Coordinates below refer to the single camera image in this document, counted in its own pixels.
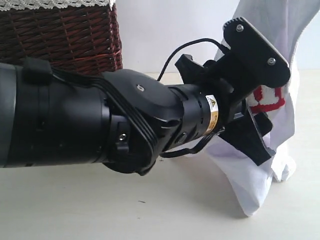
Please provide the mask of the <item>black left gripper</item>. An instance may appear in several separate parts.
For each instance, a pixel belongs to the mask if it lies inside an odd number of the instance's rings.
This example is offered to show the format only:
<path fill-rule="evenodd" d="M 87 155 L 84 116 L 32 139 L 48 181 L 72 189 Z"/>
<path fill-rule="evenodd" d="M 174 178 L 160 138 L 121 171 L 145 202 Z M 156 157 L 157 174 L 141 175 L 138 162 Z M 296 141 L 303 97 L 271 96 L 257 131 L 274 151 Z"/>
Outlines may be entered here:
<path fill-rule="evenodd" d="M 183 54 L 175 66 L 183 83 L 196 87 L 208 100 L 211 116 L 205 134 L 219 134 L 260 166 L 272 157 L 272 149 L 263 140 L 272 130 L 272 122 L 265 112 L 253 113 L 246 98 L 258 83 L 269 88 L 286 85 L 291 77 L 289 63 L 244 17 L 227 21 L 223 38 L 240 61 L 229 53 L 201 65 Z"/>

